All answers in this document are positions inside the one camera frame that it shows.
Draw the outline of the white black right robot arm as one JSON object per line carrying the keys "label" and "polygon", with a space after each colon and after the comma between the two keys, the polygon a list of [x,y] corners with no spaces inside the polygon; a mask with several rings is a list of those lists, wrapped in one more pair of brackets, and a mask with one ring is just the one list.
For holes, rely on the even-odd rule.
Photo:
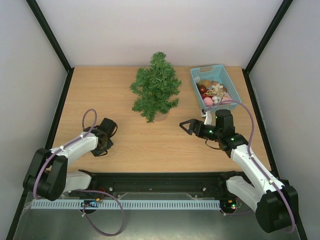
{"label": "white black right robot arm", "polygon": [[299,212],[297,191],[282,183],[260,162],[249,142],[236,132],[230,110],[216,111],[215,125],[210,124],[211,120],[208,113],[205,121],[189,119],[179,126],[189,135],[217,142],[250,181],[246,182],[239,175],[231,176],[218,183],[218,191],[224,196],[239,197],[255,213],[266,233],[287,227],[295,229],[295,217]]}

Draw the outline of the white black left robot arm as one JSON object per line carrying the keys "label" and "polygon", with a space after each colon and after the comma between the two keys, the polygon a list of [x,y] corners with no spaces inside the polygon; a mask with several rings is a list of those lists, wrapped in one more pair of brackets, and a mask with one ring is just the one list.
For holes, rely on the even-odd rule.
{"label": "white black left robot arm", "polygon": [[68,172],[68,166],[89,152],[94,157],[107,155],[117,129],[113,120],[104,118],[101,124],[85,128],[65,145],[38,149],[23,180],[23,188],[50,201],[57,200],[65,192],[86,190],[93,174],[86,170]]}

